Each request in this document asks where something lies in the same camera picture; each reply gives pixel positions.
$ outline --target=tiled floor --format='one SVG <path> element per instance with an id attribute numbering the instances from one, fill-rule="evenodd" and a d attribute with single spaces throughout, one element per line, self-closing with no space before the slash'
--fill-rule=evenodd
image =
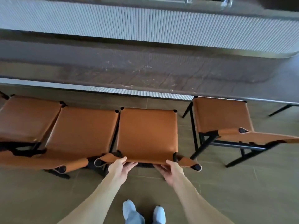
<path id="1" fill-rule="evenodd" d="M 7 94 L 63 100 L 69 106 L 86 108 L 177 109 L 179 151 L 187 156 L 194 151 L 190 116 L 180 118 L 189 102 L 25 86 L 1 85 L 0 90 Z M 282 104 L 249 101 L 248 106 L 257 131 L 299 136 L 299 107 L 267 118 Z M 235 167 L 224 167 L 239 156 L 236 149 L 211 146 L 198 157 L 202 172 L 187 168 L 185 175 L 209 203 L 236 224 L 298 223 L 298 145 L 280 145 Z M 73 171 L 70 175 L 71 179 L 65 180 L 42 171 L 1 168 L 1 223 L 56 224 L 102 180 L 88 169 Z M 167 223 L 187 223 L 176 194 L 155 169 L 131 171 L 110 207 L 106 224 L 124 223 L 121 207 L 127 199 L 136 204 L 148 221 L 154 207 L 161 205 L 166 210 Z"/>

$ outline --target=foot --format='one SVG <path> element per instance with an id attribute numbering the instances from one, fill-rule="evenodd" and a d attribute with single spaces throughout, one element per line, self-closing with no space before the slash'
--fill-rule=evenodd
<path id="1" fill-rule="evenodd" d="M 131 211 L 136 211 L 136 207 L 131 200 L 126 200 L 123 203 L 123 217 L 125 218 L 125 220 L 128 219 L 128 216 L 131 213 Z"/>
<path id="2" fill-rule="evenodd" d="M 156 206 L 154 210 L 154 214 L 152 215 L 153 222 L 158 222 L 161 224 L 166 224 L 166 216 L 164 208 L 161 206 Z"/>

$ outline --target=person's right hand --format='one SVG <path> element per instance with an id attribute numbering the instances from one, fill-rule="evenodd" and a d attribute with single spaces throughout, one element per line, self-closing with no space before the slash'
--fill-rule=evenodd
<path id="1" fill-rule="evenodd" d="M 170 160 L 166 160 L 166 163 L 168 165 L 154 164 L 154 167 L 163 175 L 166 182 L 173 187 L 174 179 L 179 175 L 184 175 L 184 172 L 178 163 Z"/>

